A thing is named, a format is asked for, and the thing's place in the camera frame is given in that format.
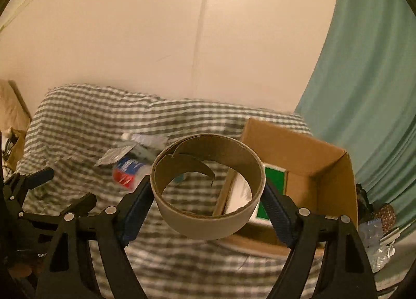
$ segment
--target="torn cardboard ring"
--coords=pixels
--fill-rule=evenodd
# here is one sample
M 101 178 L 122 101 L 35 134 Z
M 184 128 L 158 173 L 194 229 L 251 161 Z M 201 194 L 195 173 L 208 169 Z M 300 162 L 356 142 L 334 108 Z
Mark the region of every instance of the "torn cardboard ring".
M 218 216 L 180 211 L 162 198 L 171 180 L 185 172 L 203 173 L 214 180 L 214 172 L 202 161 L 215 161 L 238 171 L 251 189 L 252 199 L 238 210 Z M 230 137 L 204 133 L 178 140 L 155 159 L 151 188 L 166 223 L 193 239 L 213 240 L 227 237 L 250 219 L 265 186 L 265 171 L 260 158 L 247 145 Z

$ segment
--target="clear plastic bag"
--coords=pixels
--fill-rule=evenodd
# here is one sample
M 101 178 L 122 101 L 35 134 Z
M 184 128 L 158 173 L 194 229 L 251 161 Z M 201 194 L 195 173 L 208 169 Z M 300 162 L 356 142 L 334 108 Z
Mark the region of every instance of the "clear plastic bag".
M 383 224 L 380 218 L 376 218 L 359 224 L 358 234 L 364 247 L 379 246 L 383 237 Z
M 379 245 L 367 248 L 367 256 L 373 273 L 380 271 L 395 253 L 394 241 L 390 245 Z
M 168 138 L 164 135 L 142 135 L 140 133 L 123 133 L 113 143 L 113 147 L 95 163 L 113 166 L 113 180 L 128 190 L 134 191 L 143 177 L 150 174 L 151 165 L 157 155 L 165 149 Z M 177 176 L 172 184 L 184 180 L 184 174 Z

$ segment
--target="patterned fabric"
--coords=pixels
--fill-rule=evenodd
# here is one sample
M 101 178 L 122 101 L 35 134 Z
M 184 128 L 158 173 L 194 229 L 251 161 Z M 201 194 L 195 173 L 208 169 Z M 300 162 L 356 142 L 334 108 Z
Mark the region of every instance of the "patterned fabric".
M 111 87 L 55 88 L 34 116 L 18 166 L 21 174 L 50 166 L 55 177 L 28 194 L 24 210 L 57 215 L 87 192 L 97 196 L 95 212 L 116 205 L 126 192 L 112 182 L 110 167 L 93 165 L 126 131 L 165 134 L 169 143 L 203 132 L 238 139 L 249 117 L 309 133 L 294 114 L 194 99 L 170 101 Z M 210 167 L 216 173 L 212 187 L 208 179 L 192 173 L 179 187 L 168 186 L 164 197 L 182 210 L 211 213 L 226 169 L 216 163 Z M 111 298 L 96 242 L 91 249 L 101 292 Z M 266 298 L 285 262 L 188 239 L 164 222 L 155 203 L 125 251 L 149 298 Z M 313 292 L 320 262 L 313 263 L 303 298 Z

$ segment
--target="cardboard box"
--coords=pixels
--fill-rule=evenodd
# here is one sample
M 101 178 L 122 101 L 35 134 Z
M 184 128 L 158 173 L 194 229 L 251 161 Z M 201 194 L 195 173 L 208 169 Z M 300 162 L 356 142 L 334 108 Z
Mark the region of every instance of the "cardboard box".
M 274 187 L 280 194 L 285 194 L 286 170 L 272 164 L 263 163 L 263 166 L 266 172 L 266 178 L 272 180 Z M 251 190 L 247 181 L 237 172 L 232 180 L 223 213 L 232 213 L 246 205 L 251 199 Z M 257 203 L 248 222 L 272 227 L 272 223 L 260 201 Z
M 286 195 L 298 207 L 331 217 L 346 214 L 357 226 L 354 173 L 344 149 L 254 118 L 247 120 L 240 141 L 262 162 L 286 169 Z M 235 174 L 229 169 L 213 215 L 223 212 Z M 262 256 L 285 256 L 290 251 L 278 241 L 272 228 L 256 224 L 246 224 L 218 243 Z M 317 249 L 317 254 L 323 253 L 322 246 Z
M 10 128 L 11 136 L 17 138 L 16 143 L 13 145 L 12 150 L 9 154 L 9 157 L 5 161 L 6 166 L 11 168 L 14 172 L 16 171 L 17 163 L 20 159 L 23 158 L 23 151 L 24 151 L 24 141 L 26 138 L 26 131 L 15 130 L 14 128 Z

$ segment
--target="gray checkered fabric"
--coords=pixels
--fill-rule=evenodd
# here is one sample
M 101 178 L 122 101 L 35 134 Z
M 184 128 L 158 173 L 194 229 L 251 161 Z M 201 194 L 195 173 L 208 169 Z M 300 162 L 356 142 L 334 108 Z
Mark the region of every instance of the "gray checkered fabric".
M 97 196 L 95 212 L 116 205 L 126 193 L 112 182 L 111 167 L 94 163 L 126 131 L 164 134 L 172 143 L 194 133 L 239 138 L 249 117 L 309 133 L 294 114 L 195 99 L 166 100 L 111 87 L 68 85 L 51 90 L 40 104 L 26 137 L 18 170 L 33 173 L 47 166 L 52 181 L 31 191 L 24 211 L 57 215 L 87 192 Z M 212 164 L 211 183 L 189 174 L 164 197 L 182 210 L 213 211 L 225 168 Z M 91 242 L 97 280 L 104 297 L 112 298 L 96 242 Z M 188 239 L 171 229 L 153 203 L 137 239 L 125 249 L 149 298 L 266 298 L 282 270 L 284 258 L 264 258 L 230 251 L 212 242 Z M 302 297 L 309 298 L 320 260 L 315 260 Z

